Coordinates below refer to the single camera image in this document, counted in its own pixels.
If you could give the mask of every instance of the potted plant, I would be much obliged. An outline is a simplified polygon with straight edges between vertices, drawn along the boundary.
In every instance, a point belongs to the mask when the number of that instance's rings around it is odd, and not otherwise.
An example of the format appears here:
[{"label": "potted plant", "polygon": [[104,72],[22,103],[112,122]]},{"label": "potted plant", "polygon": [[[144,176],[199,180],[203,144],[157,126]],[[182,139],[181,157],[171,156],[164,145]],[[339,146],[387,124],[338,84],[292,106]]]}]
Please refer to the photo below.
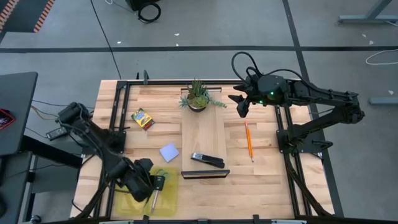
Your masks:
[{"label": "potted plant", "polygon": [[206,86],[202,84],[201,80],[194,79],[192,81],[192,87],[188,88],[188,95],[181,97],[180,106],[182,108],[189,107],[194,112],[201,112],[206,109],[210,103],[215,106],[226,108],[225,103],[215,101],[206,89]]}]

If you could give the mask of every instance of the yellow pencil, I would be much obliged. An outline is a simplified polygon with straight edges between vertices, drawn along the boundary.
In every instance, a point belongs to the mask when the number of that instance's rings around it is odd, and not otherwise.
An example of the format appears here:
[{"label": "yellow pencil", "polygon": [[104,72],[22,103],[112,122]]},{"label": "yellow pencil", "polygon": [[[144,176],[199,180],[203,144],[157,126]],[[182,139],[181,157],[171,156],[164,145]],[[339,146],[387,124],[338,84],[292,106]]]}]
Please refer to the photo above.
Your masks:
[{"label": "yellow pencil", "polygon": [[251,147],[251,137],[250,137],[248,122],[245,121],[244,125],[246,126],[246,137],[248,138],[249,155],[251,157],[251,162],[254,162],[254,154],[253,154],[253,148]]}]

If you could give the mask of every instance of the wooden table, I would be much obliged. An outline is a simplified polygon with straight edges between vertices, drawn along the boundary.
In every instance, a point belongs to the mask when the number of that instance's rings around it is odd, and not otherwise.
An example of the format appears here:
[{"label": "wooden table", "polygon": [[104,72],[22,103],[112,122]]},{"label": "wooden table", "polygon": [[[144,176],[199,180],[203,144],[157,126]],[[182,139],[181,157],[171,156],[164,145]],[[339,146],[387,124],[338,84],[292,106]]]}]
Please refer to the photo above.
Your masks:
[{"label": "wooden table", "polygon": [[[117,80],[103,80],[99,88],[93,121],[104,129],[109,127],[116,83]],[[275,134],[278,127],[274,107],[252,105],[248,116],[242,119],[236,111],[236,103],[228,98],[228,95],[239,95],[242,92],[234,90],[232,85],[214,86],[222,87],[222,102],[228,105],[223,109],[223,118],[228,167],[231,173],[225,179],[184,180],[180,177],[176,215],[172,218],[150,219],[252,219],[253,214],[259,214],[260,218],[293,218],[285,164],[279,153]],[[181,155],[166,163],[159,153],[159,149],[169,143],[174,143],[181,151],[182,122],[178,103],[181,88],[184,86],[134,85],[130,89],[125,124],[125,127],[131,127],[126,130],[126,156],[130,160],[147,157],[156,166],[181,168]],[[122,92],[119,105],[122,104],[123,95]],[[120,107],[116,124],[119,123]],[[146,132],[131,119],[131,115],[138,108],[146,110],[156,122]],[[293,106],[290,110],[294,123],[310,121],[306,106]],[[282,117],[286,128],[285,115]],[[245,120],[248,121],[251,130],[254,163],[248,153]],[[301,160],[308,189],[325,210],[333,213],[321,160],[311,154],[301,154]],[[80,208],[83,208],[95,193],[100,172],[101,161],[97,157],[88,161],[81,169],[74,199]],[[297,186],[296,191],[300,213],[304,214],[303,201]],[[104,215],[107,196],[106,190],[100,215]],[[71,217],[77,214],[79,211],[72,208]],[[111,219],[141,220],[142,215],[120,216],[113,211]]]}]

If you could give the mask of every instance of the succulent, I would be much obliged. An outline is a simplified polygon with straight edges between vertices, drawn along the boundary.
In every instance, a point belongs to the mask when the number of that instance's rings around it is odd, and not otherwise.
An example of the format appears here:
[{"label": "succulent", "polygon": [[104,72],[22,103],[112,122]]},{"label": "succulent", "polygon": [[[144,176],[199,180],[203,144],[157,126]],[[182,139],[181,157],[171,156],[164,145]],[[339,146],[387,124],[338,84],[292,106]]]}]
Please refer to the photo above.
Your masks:
[{"label": "succulent", "polygon": [[195,108],[204,108],[211,103],[215,106],[220,106],[222,108],[226,108],[225,103],[220,101],[215,101],[206,89],[205,85],[202,85],[202,81],[199,79],[193,79],[192,87],[188,88],[188,96],[181,97],[180,106],[182,108],[191,105]]}]

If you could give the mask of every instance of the white cable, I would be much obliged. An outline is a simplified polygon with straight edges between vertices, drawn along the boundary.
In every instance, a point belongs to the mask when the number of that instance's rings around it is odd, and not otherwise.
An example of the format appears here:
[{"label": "white cable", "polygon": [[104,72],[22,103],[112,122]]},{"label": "white cable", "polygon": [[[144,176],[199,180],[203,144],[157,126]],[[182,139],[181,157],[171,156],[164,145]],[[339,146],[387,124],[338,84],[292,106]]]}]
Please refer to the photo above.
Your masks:
[{"label": "white cable", "polygon": [[[392,22],[386,21],[386,23],[398,27],[397,24],[394,24],[394,23],[392,23]],[[369,56],[369,57],[365,60],[365,62],[366,62],[366,64],[368,64],[368,65],[397,65],[398,62],[390,62],[390,63],[370,63],[370,62],[368,62],[368,60],[369,60],[370,58],[373,58],[373,57],[376,56],[376,55],[379,55],[379,54],[382,54],[382,53],[386,53],[386,52],[395,52],[395,51],[398,51],[398,49],[380,51],[380,52],[378,52],[378,53],[376,53],[376,54],[373,54],[373,55]]]}]

